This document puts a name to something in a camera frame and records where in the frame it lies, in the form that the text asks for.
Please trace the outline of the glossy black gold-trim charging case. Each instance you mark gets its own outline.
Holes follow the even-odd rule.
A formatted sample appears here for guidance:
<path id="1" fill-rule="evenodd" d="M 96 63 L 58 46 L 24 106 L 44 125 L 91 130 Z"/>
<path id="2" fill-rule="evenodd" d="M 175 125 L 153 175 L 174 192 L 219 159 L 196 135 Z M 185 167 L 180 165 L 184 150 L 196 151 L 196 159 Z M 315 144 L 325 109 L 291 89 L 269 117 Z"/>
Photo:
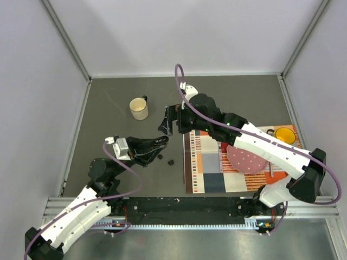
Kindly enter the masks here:
<path id="1" fill-rule="evenodd" d="M 169 141 L 168 136 L 161 136 L 161 137 L 155 139 L 155 145 L 157 145 L 157 146 L 166 145 L 168 143 L 168 141 Z"/>

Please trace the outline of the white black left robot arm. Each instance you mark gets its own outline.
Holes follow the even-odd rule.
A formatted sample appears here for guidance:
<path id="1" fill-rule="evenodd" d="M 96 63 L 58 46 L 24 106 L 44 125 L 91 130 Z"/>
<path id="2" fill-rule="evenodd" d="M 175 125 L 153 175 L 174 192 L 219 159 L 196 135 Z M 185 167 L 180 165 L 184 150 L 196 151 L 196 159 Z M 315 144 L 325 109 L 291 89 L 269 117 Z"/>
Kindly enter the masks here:
<path id="1" fill-rule="evenodd" d="M 167 147 L 169 138 L 139 139 L 119 136 L 105 139 L 102 149 L 107 158 L 96 158 L 89 165 L 90 181 L 78 196 L 47 224 L 25 233 L 24 258 L 63 259 L 64 254 L 87 230 L 109 214 L 122 211 L 122 199 L 141 190 L 119 193 L 124 171 L 139 177 L 133 165 L 148 166 Z"/>

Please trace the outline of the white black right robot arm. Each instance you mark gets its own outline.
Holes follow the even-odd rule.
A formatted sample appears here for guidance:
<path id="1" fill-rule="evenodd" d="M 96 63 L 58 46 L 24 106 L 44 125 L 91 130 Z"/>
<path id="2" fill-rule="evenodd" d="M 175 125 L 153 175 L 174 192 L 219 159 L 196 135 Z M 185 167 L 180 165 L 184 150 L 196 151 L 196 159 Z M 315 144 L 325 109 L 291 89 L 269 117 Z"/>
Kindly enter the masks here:
<path id="1" fill-rule="evenodd" d="M 251 152 L 282 168 L 288 177 L 274 184 L 261 186 L 249 206 L 243 206 L 247 217 L 264 215 L 284 202 L 299 200 L 314 204 L 325 176 L 326 153 L 294 148 L 257 129 L 245 118 L 225 113 L 206 94 L 189 95 L 182 104 L 167 106 L 158 129 L 172 135 L 172 125 L 181 134 L 205 131 L 214 140 L 225 142 L 240 151 Z"/>

